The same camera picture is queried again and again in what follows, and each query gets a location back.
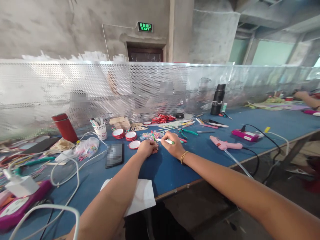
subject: forearm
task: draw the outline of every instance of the forearm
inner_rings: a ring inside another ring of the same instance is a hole
[[[320,234],[314,231],[320,226],[316,217],[263,184],[192,153],[183,162],[259,221],[274,239],[290,239],[289,229],[294,229],[292,235],[297,239],[316,239]]]
[[[307,104],[310,107],[318,108],[320,106],[320,100],[314,99],[313,97],[310,97],[309,95],[302,96],[301,100]]]
[[[111,239],[136,189],[145,156],[135,154],[98,193],[80,217],[78,239]],[[68,235],[73,238],[74,228]]]

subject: gold bracelet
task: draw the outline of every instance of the gold bracelet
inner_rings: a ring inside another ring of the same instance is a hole
[[[181,156],[181,158],[180,158],[181,164],[183,164],[184,156],[185,156],[187,153],[188,153],[188,151],[185,151],[185,152],[182,154],[182,156]]]

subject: doorway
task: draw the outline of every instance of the doorway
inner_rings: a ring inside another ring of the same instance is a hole
[[[165,62],[163,44],[127,42],[129,62]]]

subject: green exit sign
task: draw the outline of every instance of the green exit sign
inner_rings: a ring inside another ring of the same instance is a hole
[[[152,24],[138,22],[139,32],[152,32]]]

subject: pliers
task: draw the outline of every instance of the pliers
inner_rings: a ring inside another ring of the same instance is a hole
[[[185,140],[188,140],[188,138],[183,134],[183,132],[188,132],[188,133],[191,133],[191,134],[193,134],[193,135],[198,136],[197,133],[192,132],[192,131],[190,131],[190,130],[184,130],[184,129],[182,129],[182,128],[178,128],[178,130],[179,130],[179,133],[181,133],[182,137],[183,137]]]

